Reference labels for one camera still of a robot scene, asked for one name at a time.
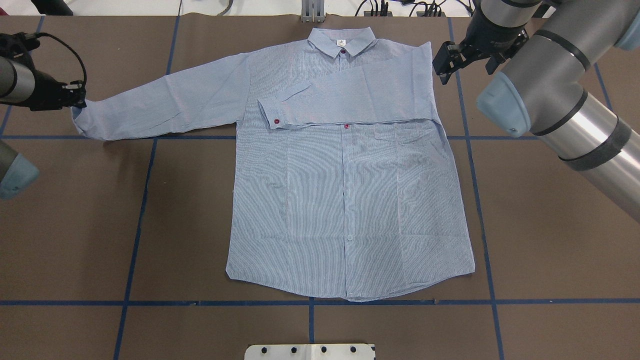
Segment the shirt collar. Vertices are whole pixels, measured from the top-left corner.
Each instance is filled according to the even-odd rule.
[[[338,39],[347,40],[347,44],[338,46],[336,43]],[[360,54],[375,43],[376,36],[373,35],[371,28],[345,30],[314,28],[307,40],[323,53],[335,58],[342,49],[345,49],[351,56]]]

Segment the folded sleeve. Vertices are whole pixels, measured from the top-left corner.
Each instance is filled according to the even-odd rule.
[[[426,43],[389,60],[297,83],[258,102],[272,129],[438,121],[432,82]]]
[[[71,108],[80,134],[99,140],[146,138],[231,124],[244,116],[249,54],[163,76],[103,101]]]

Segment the white bracket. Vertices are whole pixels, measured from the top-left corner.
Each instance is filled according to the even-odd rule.
[[[302,22],[324,22],[324,0],[302,0]]]
[[[244,360],[376,360],[373,344],[251,345]]]

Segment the brown table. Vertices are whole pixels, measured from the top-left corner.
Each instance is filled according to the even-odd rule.
[[[82,56],[91,100],[312,28],[294,15],[189,14],[2,17],[0,32],[39,22]],[[455,39],[467,24],[452,19]],[[319,26],[371,26],[435,50],[450,32],[445,18],[329,15]],[[613,50],[583,79],[636,130],[639,55]],[[33,57],[81,78],[53,41]],[[227,278],[234,126],[102,143],[78,136],[68,110],[0,108],[0,136],[41,170],[0,203],[0,358],[242,359],[249,344],[310,341],[375,343],[381,360],[640,358],[640,225],[544,144],[505,137],[479,113],[483,66],[459,86],[435,81],[477,271],[373,304]]]

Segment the light blue shirt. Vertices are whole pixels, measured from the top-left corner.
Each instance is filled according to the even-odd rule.
[[[237,123],[232,279],[367,301],[474,271],[430,43],[313,29],[87,103],[101,140]]]

